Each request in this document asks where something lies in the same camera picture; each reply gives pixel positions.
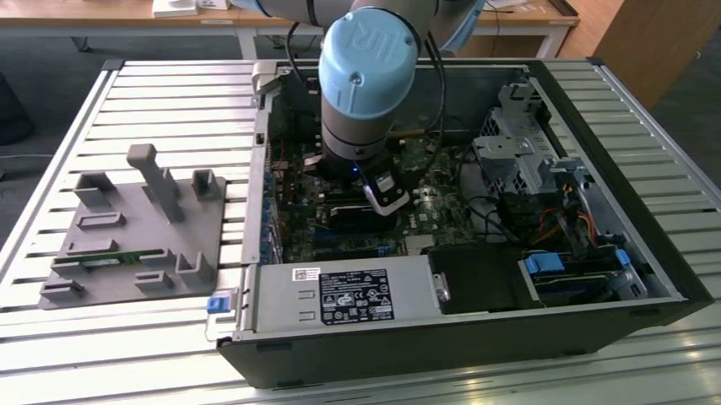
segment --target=green circuit board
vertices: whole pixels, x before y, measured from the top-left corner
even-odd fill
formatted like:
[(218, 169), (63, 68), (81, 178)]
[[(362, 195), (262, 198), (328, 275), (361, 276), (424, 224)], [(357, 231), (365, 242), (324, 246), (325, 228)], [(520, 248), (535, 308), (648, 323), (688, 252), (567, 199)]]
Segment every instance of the green circuit board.
[[(394, 155), (401, 171), (418, 170), (431, 157), (433, 140), (412, 138)], [(429, 174), (413, 190), (412, 203), (393, 216), (384, 231), (344, 232), (330, 229), (334, 208), (370, 210), (361, 181), (340, 185), (304, 174), (304, 156), (317, 145), (285, 145), (274, 165), (285, 262), (314, 262), (421, 254), (424, 247), (477, 240), (452, 173), (459, 162), (441, 153)]]

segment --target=metal slatted table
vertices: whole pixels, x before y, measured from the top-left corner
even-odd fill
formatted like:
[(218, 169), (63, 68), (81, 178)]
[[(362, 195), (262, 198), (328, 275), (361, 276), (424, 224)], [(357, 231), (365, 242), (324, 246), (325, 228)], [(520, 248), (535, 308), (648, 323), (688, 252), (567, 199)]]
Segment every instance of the metal slatted table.
[[(596, 135), (715, 297), (721, 297), (719, 190), (605, 67), (548, 61)], [(228, 187), (221, 286), (240, 282), (254, 132), (253, 63), (127, 62), (106, 70), (0, 253), (0, 398), (6, 403), (676, 403), (721, 395), (721, 304), (561, 360), (258, 391), (216, 353), (233, 317), (206, 298), (43, 311), (50, 274), (89, 170), (141, 180), (126, 162), (153, 142), (177, 179), (213, 168)], [(556, 124), (571, 154), (575, 145)]]

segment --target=barcode sticker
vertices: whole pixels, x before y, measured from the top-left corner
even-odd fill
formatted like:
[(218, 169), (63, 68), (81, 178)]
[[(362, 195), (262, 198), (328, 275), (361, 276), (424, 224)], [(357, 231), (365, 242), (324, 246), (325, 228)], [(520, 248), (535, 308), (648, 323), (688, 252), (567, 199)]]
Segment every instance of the barcode sticker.
[(217, 24), (217, 25), (232, 25), (234, 21), (232, 19), (202, 19), (201, 24)]
[(320, 267), (304, 267), (293, 269), (293, 281), (318, 281)]

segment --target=sticker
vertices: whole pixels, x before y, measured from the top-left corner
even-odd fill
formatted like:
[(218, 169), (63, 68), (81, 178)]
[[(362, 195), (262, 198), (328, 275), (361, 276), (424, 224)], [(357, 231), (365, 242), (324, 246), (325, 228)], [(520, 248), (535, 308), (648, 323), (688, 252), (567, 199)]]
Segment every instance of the sticker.
[(83, 262), (83, 265), (86, 267), (118, 266), (119, 264), (121, 264), (121, 260), (118, 259), (105, 259), (105, 260), (94, 260), (91, 262)]
[(232, 19), (202, 19), (201, 24), (233, 25)]
[(293, 269), (293, 281), (314, 281), (318, 280), (321, 274), (320, 267), (305, 267)]
[(324, 274), (318, 270), (321, 320), (326, 325), (394, 319), (392, 287), (385, 269)]

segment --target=gray 3d printed holder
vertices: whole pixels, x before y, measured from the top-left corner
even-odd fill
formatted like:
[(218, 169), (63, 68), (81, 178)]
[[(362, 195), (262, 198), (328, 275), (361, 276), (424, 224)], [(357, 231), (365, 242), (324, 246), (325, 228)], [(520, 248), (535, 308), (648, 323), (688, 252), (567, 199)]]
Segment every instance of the gray 3d printed holder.
[(53, 310), (208, 295), (218, 283), (226, 179), (196, 170), (175, 181), (153, 144), (127, 163), (147, 184), (114, 185), (105, 172), (78, 180), (73, 225), (41, 291)]

